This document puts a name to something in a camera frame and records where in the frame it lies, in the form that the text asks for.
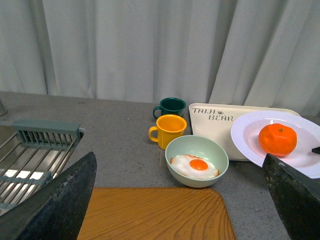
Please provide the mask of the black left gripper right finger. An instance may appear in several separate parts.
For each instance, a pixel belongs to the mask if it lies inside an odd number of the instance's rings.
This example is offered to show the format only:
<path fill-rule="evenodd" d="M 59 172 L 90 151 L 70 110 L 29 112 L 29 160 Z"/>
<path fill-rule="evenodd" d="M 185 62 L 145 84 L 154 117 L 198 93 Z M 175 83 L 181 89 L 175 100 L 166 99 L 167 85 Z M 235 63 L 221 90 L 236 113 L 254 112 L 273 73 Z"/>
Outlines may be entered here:
<path fill-rule="evenodd" d="M 262 169 L 277 213 L 292 240 L 320 238 L 320 184 L 272 154 Z"/>

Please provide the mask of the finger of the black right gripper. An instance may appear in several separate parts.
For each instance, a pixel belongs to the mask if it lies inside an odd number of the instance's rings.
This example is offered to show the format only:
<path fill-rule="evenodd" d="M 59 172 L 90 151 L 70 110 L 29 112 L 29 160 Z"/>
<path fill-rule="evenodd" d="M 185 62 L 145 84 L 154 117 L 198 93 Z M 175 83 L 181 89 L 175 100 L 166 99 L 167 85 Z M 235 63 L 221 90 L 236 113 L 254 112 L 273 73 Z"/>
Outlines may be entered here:
<path fill-rule="evenodd" d="M 316 154 L 320 154 L 320 146 L 319 147 L 315 147 L 311 150 L 312 153 L 316 153 Z"/>

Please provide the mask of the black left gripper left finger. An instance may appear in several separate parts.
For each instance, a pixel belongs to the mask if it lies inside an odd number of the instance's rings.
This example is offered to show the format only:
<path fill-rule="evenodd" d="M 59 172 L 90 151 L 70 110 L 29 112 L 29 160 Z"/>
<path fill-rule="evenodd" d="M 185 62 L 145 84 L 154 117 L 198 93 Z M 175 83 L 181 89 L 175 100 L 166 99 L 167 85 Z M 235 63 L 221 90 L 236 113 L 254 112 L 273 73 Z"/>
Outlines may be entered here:
<path fill-rule="evenodd" d="M 0 217 L 2 240 L 75 240 L 92 196 L 97 171 L 87 153 L 34 195 Z"/>

